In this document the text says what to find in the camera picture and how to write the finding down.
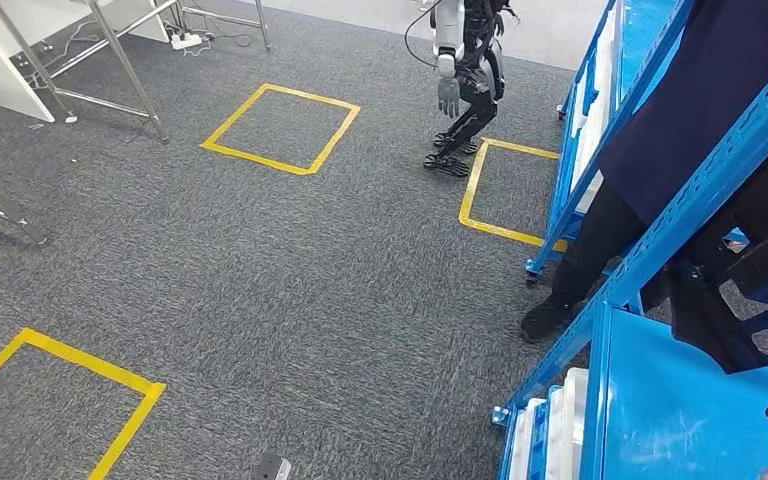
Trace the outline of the standing robot's grey hand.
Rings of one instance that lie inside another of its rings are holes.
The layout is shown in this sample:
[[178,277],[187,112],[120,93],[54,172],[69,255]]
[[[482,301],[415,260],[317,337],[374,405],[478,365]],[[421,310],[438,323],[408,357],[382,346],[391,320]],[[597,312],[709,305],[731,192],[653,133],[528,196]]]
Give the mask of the standing robot's grey hand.
[[438,109],[449,118],[459,115],[460,84],[455,77],[439,78],[437,84]]

